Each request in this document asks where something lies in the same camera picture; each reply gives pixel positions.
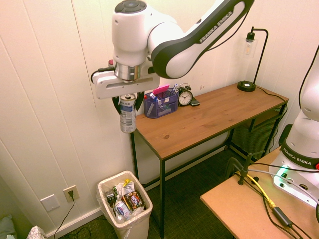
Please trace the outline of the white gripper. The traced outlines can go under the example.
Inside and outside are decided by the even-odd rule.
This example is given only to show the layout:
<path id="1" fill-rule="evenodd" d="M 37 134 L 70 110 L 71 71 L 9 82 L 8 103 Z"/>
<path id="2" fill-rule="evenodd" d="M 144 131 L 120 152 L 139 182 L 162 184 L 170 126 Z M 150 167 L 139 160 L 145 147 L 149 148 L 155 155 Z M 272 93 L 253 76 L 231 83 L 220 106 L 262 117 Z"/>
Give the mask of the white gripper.
<path id="1" fill-rule="evenodd" d="M 144 99 L 144 91 L 157 88 L 160 85 L 160 76 L 152 73 L 126 82 L 116 77 L 113 71 L 105 71 L 93 74 L 93 84 L 96 89 L 96 97 L 99 99 L 112 98 L 117 113 L 121 114 L 119 96 L 137 93 L 135 109 L 138 110 Z"/>

